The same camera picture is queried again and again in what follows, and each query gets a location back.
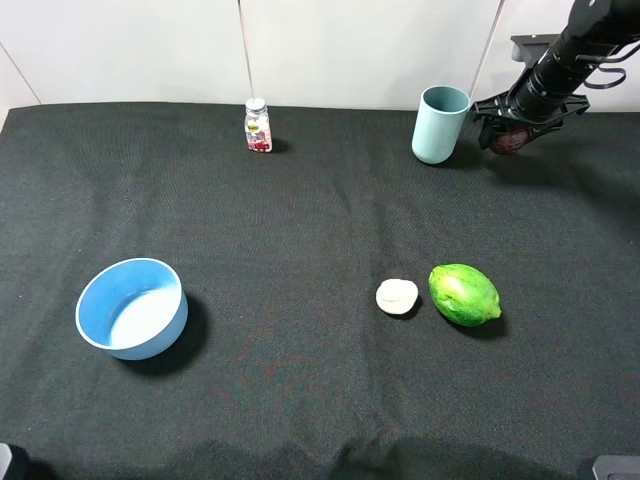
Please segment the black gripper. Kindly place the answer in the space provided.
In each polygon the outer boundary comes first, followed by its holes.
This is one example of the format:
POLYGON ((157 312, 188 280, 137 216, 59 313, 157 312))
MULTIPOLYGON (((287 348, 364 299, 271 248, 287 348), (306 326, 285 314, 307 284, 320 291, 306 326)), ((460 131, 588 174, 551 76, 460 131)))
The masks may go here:
POLYGON ((549 46, 533 68, 524 68, 509 90, 473 104, 482 122, 481 149, 504 149, 505 132, 520 128, 519 147, 562 127, 563 119, 589 107, 575 91, 595 68, 620 51, 610 40, 589 39, 567 29, 549 46))

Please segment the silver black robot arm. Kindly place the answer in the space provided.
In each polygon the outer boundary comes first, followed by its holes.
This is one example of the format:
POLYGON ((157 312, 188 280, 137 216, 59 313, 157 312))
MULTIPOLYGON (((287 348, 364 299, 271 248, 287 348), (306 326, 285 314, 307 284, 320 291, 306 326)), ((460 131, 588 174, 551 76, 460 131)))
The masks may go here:
POLYGON ((576 1, 557 35, 511 38, 512 59, 524 65, 507 91, 473 104, 482 122, 481 149, 509 155, 561 129, 564 119, 590 108, 576 90, 608 90, 622 84, 619 66, 639 51, 637 1, 576 1))

